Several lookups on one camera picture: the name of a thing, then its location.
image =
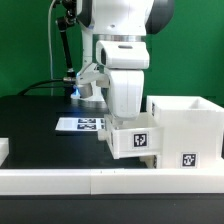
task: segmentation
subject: cable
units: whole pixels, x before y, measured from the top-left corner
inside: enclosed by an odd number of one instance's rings
[[[30,88],[29,90],[27,90],[27,92],[30,91],[30,90],[33,90],[33,89],[52,89],[52,88],[53,89],[60,89],[60,88],[67,88],[67,87],[70,87],[70,86],[72,86],[72,85],[63,85],[63,86],[36,86],[36,87]]]
[[[26,89],[20,91],[17,95],[18,96],[24,96],[29,90],[39,88],[38,86],[40,86],[40,85],[44,85],[44,84],[48,84],[48,83],[56,83],[56,82],[63,82],[63,79],[53,79],[53,80],[46,80],[46,81],[37,82],[35,84],[30,85]]]
[[[54,4],[57,0],[53,0],[49,12],[48,12],[48,45],[49,45],[49,56],[50,56],[50,73],[51,73],[51,79],[54,79],[54,70],[53,70],[53,56],[52,56],[52,43],[51,43],[51,14],[52,9],[54,7]]]

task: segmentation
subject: green wall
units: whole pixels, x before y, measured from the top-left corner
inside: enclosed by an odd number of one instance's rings
[[[175,2],[170,24],[158,35],[146,38],[151,67],[145,72],[144,95],[200,95],[224,106],[224,1]],[[49,5],[48,0],[2,1],[1,96],[16,94],[34,82],[49,79]],[[54,10],[53,18],[63,15],[63,11]],[[78,70],[82,51],[78,26],[69,31],[69,37]],[[63,77],[66,69],[56,27],[52,39],[55,77]]]

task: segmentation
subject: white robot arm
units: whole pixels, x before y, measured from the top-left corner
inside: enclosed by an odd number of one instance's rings
[[[116,121],[136,119],[143,92],[142,69],[150,63],[142,37],[159,32],[172,18],[173,9],[174,0],[77,1],[83,34],[83,68],[77,78],[81,96],[99,94],[90,84],[96,81]]]

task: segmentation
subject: white block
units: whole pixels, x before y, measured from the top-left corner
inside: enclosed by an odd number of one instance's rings
[[[223,108],[201,97],[148,96],[147,111],[164,128],[162,168],[209,168],[221,158]]]
[[[91,193],[91,170],[1,170],[0,195]]]
[[[126,194],[221,193],[221,169],[145,169],[125,171]]]
[[[105,116],[107,143],[114,159],[159,155],[162,148],[162,129],[157,127],[147,113],[141,113],[137,120],[125,122],[115,129],[110,116]]]
[[[9,154],[9,143],[7,138],[0,138],[0,166]]]

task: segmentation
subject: white box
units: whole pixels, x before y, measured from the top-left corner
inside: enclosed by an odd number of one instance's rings
[[[137,120],[124,122],[115,129],[109,115],[105,115],[107,143],[114,159],[159,155],[162,147],[162,129],[147,113]]]
[[[223,108],[201,97],[148,96],[147,111],[164,128],[161,168],[210,168],[221,158]]]

